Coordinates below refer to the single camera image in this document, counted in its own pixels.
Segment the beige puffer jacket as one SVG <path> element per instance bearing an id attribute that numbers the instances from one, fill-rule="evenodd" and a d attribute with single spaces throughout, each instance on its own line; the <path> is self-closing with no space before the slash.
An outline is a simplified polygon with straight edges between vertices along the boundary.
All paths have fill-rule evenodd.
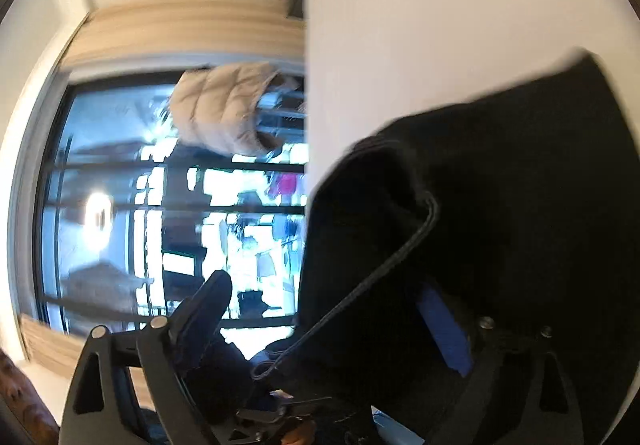
<path id="1" fill-rule="evenodd" d="M 239 62 L 184 72 L 169 98 L 181 142 L 233 156 L 265 157 L 283 142 L 257 130 L 257 108 L 280 71 L 268 62 Z"/>

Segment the cream curtain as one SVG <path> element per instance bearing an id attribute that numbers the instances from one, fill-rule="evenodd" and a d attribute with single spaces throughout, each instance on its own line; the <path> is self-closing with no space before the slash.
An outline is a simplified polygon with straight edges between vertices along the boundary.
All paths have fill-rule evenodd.
<path id="1" fill-rule="evenodd" d="M 164 55 L 230 54 L 301 62 L 306 28 L 279 5 L 170 0 L 101 8 L 88 15 L 60 66 Z"/>

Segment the black denim pants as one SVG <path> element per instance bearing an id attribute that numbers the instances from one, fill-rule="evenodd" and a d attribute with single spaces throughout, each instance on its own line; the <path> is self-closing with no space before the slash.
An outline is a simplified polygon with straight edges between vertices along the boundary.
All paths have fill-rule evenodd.
<path id="1" fill-rule="evenodd" d="M 465 377 L 420 313 L 468 335 Z M 307 217 L 283 391 L 362 402 L 425 442 L 639 439 L 639 153 L 597 59 L 360 140 Z"/>

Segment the large glass window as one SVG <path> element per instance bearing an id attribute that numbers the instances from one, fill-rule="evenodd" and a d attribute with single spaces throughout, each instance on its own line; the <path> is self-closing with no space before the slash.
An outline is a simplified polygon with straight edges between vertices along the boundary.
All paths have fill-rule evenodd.
<path id="1" fill-rule="evenodd" d="M 285 69 L 257 108 L 283 146 L 224 156 L 181 142 L 177 70 L 59 74 L 29 120 L 9 245 L 17 313 L 84 335 L 172 313 L 222 269 L 230 329 L 285 327 L 298 307 L 308 161 L 305 79 Z M 291 199 L 274 173 L 298 174 Z"/>

